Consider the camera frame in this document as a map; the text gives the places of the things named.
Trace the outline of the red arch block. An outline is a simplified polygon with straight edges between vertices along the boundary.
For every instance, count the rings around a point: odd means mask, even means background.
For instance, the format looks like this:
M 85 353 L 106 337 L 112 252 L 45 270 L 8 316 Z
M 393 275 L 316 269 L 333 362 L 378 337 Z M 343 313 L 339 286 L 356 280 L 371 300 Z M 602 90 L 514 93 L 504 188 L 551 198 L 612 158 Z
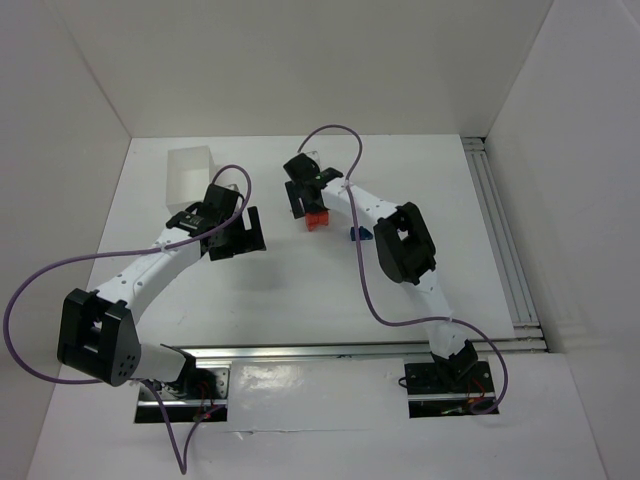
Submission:
M 309 232 L 313 232 L 321 227 L 329 225 L 330 217 L 328 211 L 305 214 L 305 225 Z

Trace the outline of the white plastic box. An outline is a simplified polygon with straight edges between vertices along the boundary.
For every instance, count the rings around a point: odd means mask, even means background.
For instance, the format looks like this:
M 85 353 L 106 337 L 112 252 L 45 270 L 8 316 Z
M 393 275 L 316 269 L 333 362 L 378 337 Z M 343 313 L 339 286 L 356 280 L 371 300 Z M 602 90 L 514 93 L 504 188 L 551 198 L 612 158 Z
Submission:
M 202 201 L 219 169 L 206 145 L 169 150 L 165 205 L 170 214 Z

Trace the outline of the blue double arch block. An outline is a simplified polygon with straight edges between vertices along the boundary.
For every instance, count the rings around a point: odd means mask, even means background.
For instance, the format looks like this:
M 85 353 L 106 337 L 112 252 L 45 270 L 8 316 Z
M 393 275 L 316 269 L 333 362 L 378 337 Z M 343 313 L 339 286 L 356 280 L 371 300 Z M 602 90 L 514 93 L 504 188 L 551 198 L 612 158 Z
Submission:
M 372 232 L 370 232 L 367 228 L 363 226 L 359 226 L 358 229 L 354 227 L 350 228 L 350 240 L 352 242 L 356 241 L 356 238 L 359 238 L 361 241 L 368 241 L 374 238 Z

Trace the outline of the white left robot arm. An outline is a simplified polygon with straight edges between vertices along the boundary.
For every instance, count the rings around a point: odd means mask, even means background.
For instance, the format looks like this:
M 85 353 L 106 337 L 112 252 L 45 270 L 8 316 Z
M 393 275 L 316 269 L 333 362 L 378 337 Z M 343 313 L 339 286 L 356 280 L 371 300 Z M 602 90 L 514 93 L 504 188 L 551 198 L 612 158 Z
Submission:
M 202 201 L 167 221 L 150 254 L 90 292 L 73 290 L 63 302 L 58 360 L 114 387 L 153 380 L 190 392 L 214 382 L 193 355 L 141 342 L 136 326 L 169 284 L 202 257 L 217 261 L 265 250 L 258 209 L 242 210 L 241 197 L 210 184 Z

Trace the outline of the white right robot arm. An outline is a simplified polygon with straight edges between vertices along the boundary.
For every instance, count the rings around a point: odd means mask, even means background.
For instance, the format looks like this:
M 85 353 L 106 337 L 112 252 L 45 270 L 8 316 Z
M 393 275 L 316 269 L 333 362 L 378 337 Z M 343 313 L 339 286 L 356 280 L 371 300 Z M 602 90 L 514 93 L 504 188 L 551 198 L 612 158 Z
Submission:
M 296 219 L 311 214 L 344 214 L 352 220 L 361 286 L 365 302 L 373 308 L 366 285 L 360 228 L 373 234 L 382 272 L 408 294 L 419 316 L 388 321 L 377 312 L 374 318 L 391 328 L 422 325 L 427 332 L 431 356 L 440 381 L 454 387 L 464 381 L 478 361 L 477 352 L 439 284 L 436 247 L 419 207 L 385 201 L 345 179 L 338 170 L 320 169 L 317 162 L 299 153 L 284 164 L 285 183 Z

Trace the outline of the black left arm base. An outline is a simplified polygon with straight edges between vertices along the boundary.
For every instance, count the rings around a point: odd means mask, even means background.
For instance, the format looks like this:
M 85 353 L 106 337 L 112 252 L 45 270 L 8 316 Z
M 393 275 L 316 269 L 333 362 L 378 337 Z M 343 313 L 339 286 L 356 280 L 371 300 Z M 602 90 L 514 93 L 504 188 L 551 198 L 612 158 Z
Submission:
M 200 416 L 208 413 L 205 423 L 224 423 L 227 421 L 227 399 L 229 393 L 229 364 L 214 364 L 208 370 L 215 376 L 212 386 L 196 387 L 194 393 L 178 393 L 165 384 L 152 383 L 154 392 L 163 401 L 168 418 L 172 423 L 192 423 Z M 151 389 L 139 386 L 138 399 L 134 416 L 135 424 L 160 424 L 163 417 Z

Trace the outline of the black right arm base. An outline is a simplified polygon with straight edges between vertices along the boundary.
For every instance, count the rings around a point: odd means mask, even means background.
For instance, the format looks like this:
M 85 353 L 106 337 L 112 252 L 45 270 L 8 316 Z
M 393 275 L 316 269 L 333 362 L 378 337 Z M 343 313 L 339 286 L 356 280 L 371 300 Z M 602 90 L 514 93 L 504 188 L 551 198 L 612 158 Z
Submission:
M 438 377 L 434 363 L 408 363 L 398 384 L 407 393 L 412 419 L 473 415 L 473 407 L 490 408 L 496 397 L 486 361 L 480 361 L 455 386 L 447 386 Z

